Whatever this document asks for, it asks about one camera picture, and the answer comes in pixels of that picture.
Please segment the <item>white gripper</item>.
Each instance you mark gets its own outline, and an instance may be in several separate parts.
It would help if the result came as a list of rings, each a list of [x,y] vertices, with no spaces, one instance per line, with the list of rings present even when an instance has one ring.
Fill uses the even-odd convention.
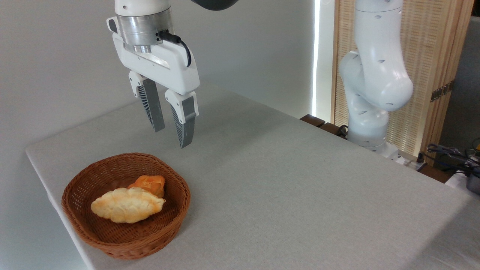
[[[156,83],[168,88],[180,147],[192,143],[195,117],[199,115],[199,75],[192,51],[177,35],[163,29],[165,23],[153,16],[116,16],[107,20],[121,63],[130,69],[134,96],[142,101],[155,132],[165,128]]]

